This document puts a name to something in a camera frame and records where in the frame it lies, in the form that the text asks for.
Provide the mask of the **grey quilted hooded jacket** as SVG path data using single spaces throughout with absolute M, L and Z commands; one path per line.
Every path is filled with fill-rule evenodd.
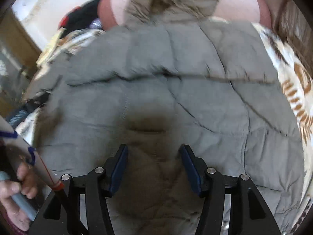
M 65 176 L 32 234 L 293 234 L 312 176 L 312 79 L 223 0 L 96 0 L 103 30 L 60 48 L 34 144 Z

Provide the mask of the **leaf pattern plush blanket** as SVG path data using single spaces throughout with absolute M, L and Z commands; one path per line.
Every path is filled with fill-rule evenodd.
M 87 174 L 119 145 L 129 161 L 109 211 L 116 234 L 194 234 L 202 200 L 182 144 L 222 174 L 249 175 L 283 234 L 311 200 L 312 79 L 292 48 L 250 22 L 115 27 L 60 53 L 34 146 L 55 174 Z

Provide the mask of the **yellow cloth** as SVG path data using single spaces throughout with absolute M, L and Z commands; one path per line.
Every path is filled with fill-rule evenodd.
M 52 53 L 55 51 L 56 47 L 58 46 L 60 36 L 63 34 L 63 32 L 66 29 L 61 27 L 58 29 L 58 31 L 52 36 L 51 40 L 45 48 L 43 49 L 42 53 L 38 57 L 36 61 L 36 65 L 39 68 L 44 62 L 48 60 L 48 58 L 52 55 Z

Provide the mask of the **wooden glass door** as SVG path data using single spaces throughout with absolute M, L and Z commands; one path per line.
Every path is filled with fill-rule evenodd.
M 41 50 L 25 31 L 12 9 L 1 16 L 1 116 L 6 117 L 23 100 L 37 71 Z

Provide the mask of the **red garment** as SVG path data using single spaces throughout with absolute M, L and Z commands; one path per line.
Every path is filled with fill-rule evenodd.
M 68 21 L 69 21 L 69 15 L 67 14 L 61 19 L 58 25 L 58 28 L 65 28 L 67 26 Z

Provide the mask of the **black garment pile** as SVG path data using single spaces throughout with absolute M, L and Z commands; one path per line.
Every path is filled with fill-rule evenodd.
M 65 31 L 60 38 L 66 37 L 75 30 L 82 30 L 89 28 L 93 20 L 98 18 L 98 5 L 100 0 L 90 0 L 82 6 L 77 6 L 67 14 L 69 21 L 65 27 Z

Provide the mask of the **striped floral back cushion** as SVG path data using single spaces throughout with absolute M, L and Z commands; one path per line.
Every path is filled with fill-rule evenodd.
M 312 29 L 293 0 L 283 1 L 273 28 L 293 48 L 309 75 L 312 75 Z

